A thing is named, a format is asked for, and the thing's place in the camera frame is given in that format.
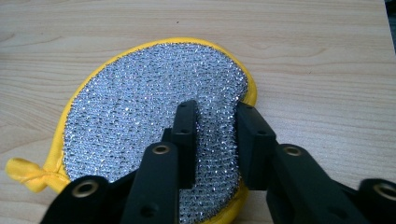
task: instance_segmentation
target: yellow fabric edge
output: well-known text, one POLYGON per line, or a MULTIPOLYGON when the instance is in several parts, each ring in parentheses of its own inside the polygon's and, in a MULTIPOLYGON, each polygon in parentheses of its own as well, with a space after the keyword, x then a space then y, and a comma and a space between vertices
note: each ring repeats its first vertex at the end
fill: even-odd
MULTIPOLYGON (((58 125, 55 130, 55 134, 52 140, 52 144, 49 150, 49 155, 47 160, 43 166, 43 169, 40 170, 38 165, 25 161, 23 159, 14 158, 8 161, 6 165, 6 172, 7 174, 22 184, 25 184, 28 189, 34 192, 39 192, 44 189, 46 186, 51 187, 56 192, 60 193, 64 187, 70 182, 66 171, 64 169, 63 164, 63 146, 64 146, 64 128, 66 124, 67 115, 71 109, 71 105, 74 99, 77 97, 79 92, 86 86, 86 84, 96 76, 102 69, 104 69, 108 64, 115 62, 117 59, 138 51, 140 49, 149 48, 159 44, 166 44, 166 43, 194 43, 194 44, 201 44, 204 46, 209 46, 213 49, 217 49, 231 58, 238 66, 242 69, 242 71, 247 76, 247 93, 243 100, 244 103, 248 105, 255 105, 257 100, 257 88, 254 80, 246 69, 244 65, 242 65, 228 50, 211 43, 209 41, 193 38, 193 37, 172 37, 166 38, 162 40, 148 42, 146 44, 139 45, 137 47, 128 49, 113 58, 107 60, 101 66, 96 68, 77 88, 74 92, 73 96, 68 101, 67 105, 64 108, 64 111, 59 119, 58 125), (26 172, 26 169, 21 170, 21 167, 31 167, 31 172, 26 172)), ((233 198, 230 200, 227 207, 222 209, 216 216, 210 218, 209 220, 205 221, 204 224, 213 223, 213 224, 220 224, 220 223, 230 223, 232 222, 235 217, 237 216, 240 208, 242 207, 243 203, 248 196, 248 189, 243 184, 241 180, 240 188, 235 193, 233 198)))

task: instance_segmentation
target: metallic mesh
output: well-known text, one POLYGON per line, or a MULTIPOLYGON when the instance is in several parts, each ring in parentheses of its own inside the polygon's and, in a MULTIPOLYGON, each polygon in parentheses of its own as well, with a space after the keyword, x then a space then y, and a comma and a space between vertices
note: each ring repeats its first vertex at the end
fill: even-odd
POLYGON ((234 112, 247 87, 241 68, 208 46, 159 44, 123 56, 74 99, 64 129, 66 172, 71 180, 101 175, 110 182, 127 175, 172 127, 177 105, 195 100, 197 179, 180 191, 180 223, 211 218, 238 188, 234 112))

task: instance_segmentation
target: metal screw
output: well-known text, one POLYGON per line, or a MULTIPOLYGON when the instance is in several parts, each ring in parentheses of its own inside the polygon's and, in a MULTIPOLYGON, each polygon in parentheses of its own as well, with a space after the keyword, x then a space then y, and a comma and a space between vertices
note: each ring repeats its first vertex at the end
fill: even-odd
POLYGON ((95 193, 99 189, 99 184, 94 180, 85 180, 74 187, 72 195, 76 198, 85 198, 95 193))
POLYGON ((296 147, 285 147, 283 150, 291 156, 301 156, 302 154, 301 150, 296 147))
POLYGON ((158 154, 158 155, 168 153, 169 151, 170 151, 170 148, 167 146, 157 146, 154 149, 152 149, 152 152, 154 152, 155 154, 158 154))
POLYGON ((396 201, 396 188, 386 183, 374 185, 374 190, 379 195, 392 201, 396 201))

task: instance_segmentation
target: wooden table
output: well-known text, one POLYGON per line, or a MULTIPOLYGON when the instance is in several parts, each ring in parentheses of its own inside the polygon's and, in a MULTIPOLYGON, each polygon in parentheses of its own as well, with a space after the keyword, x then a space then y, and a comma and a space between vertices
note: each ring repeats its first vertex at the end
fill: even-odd
MULTIPOLYGON (((7 160, 43 164, 86 76, 170 36, 232 52, 278 141, 306 148, 331 178, 396 181, 396 63, 381 0, 1 1, 0 223, 37 223, 56 196, 10 180, 7 160)), ((264 197, 251 192, 234 223, 271 223, 264 197)))

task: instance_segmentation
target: wood grain surface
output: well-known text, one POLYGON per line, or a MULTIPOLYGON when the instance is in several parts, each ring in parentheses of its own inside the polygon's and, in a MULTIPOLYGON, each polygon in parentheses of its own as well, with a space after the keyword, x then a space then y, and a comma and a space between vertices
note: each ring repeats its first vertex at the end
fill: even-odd
MULTIPOLYGON (((396 182, 396 63, 381 0, 0 1, 0 223, 37 223, 56 196, 10 180, 7 160, 43 164, 87 75, 171 36, 234 54, 278 141, 306 148, 331 178, 396 182)), ((272 223, 265 193, 251 192, 234 223, 272 223)))

